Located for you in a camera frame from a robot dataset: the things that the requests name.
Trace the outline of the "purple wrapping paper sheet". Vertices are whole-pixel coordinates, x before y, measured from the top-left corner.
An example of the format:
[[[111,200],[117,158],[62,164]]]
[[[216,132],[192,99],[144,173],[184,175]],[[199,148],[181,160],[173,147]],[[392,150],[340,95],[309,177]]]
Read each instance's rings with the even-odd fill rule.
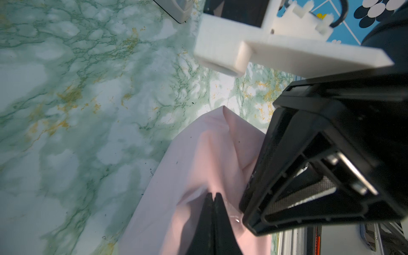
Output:
[[[119,254],[185,254],[208,193],[222,195],[243,254],[270,254],[271,237],[257,237],[246,229],[239,209],[264,138],[224,106],[188,125],[154,173],[121,237]]]

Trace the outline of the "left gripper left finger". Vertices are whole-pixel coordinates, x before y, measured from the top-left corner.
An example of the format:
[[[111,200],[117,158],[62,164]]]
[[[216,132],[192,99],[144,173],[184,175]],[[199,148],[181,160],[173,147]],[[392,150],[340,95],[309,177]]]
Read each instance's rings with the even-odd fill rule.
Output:
[[[214,254],[214,201],[212,193],[207,193],[200,213],[198,225],[186,255]]]

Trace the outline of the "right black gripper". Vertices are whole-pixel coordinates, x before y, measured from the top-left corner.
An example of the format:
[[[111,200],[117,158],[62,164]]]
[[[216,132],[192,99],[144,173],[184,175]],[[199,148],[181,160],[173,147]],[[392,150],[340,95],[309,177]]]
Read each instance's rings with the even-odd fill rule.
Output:
[[[363,40],[390,67],[291,83],[239,204],[255,235],[408,215],[408,9]]]

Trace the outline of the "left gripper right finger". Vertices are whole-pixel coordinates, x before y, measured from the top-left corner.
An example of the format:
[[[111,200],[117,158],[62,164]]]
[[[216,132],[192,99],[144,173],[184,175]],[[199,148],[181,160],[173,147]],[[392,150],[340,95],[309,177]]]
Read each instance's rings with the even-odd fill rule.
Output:
[[[214,251],[216,255],[241,255],[241,249],[234,236],[230,218],[223,197],[216,193],[214,200]]]

